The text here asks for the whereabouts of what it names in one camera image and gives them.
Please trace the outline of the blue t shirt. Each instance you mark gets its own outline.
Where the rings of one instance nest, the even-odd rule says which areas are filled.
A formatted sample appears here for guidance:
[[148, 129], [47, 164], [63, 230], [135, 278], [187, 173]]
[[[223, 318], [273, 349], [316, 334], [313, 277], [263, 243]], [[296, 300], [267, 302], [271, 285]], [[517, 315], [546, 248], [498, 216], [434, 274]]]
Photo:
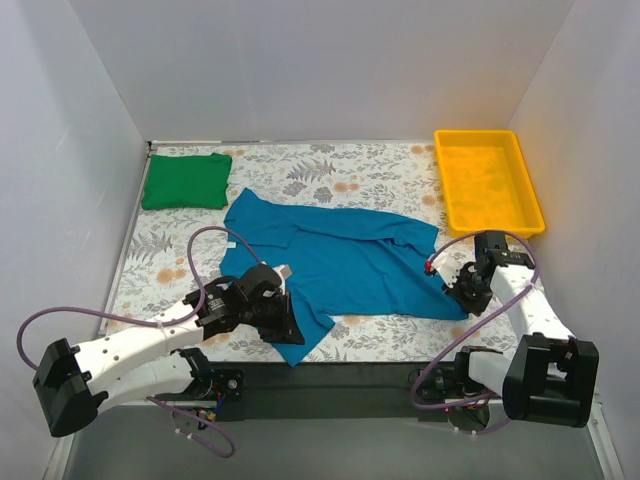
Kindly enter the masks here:
[[274, 204], [250, 189], [232, 203], [224, 224], [244, 241], [226, 251], [222, 274], [240, 276], [258, 259], [292, 269], [286, 285], [305, 342], [275, 347], [291, 367], [324, 339], [336, 316], [467, 317], [442, 281], [424, 272], [438, 235], [430, 224], [383, 211]]

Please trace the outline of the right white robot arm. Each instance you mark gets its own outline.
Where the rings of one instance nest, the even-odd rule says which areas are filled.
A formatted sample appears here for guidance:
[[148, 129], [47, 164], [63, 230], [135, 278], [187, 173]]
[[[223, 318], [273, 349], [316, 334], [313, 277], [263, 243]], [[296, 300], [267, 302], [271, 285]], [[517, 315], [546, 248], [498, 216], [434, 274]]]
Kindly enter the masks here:
[[[422, 369], [411, 386], [421, 411], [484, 408], [497, 398], [508, 420], [571, 428], [587, 425], [599, 366], [594, 343], [578, 339], [554, 312], [539, 285], [538, 261], [515, 233], [469, 235], [474, 259], [457, 263], [441, 247], [425, 262], [446, 295], [479, 322]], [[506, 315], [518, 339], [511, 358], [465, 345], [471, 334]]]

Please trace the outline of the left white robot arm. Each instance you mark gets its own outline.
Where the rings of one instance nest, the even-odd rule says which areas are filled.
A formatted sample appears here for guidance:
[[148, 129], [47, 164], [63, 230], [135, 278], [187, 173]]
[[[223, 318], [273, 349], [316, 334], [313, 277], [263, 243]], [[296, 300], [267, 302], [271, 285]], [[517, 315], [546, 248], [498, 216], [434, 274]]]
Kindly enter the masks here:
[[50, 434], [76, 433], [99, 414], [147, 397], [239, 400], [242, 371], [214, 366], [198, 346], [239, 325], [268, 343], [304, 344], [286, 288], [290, 274], [287, 265], [259, 264], [241, 278], [210, 282], [143, 326], [78, 345], [51, 343], [33, 379]]

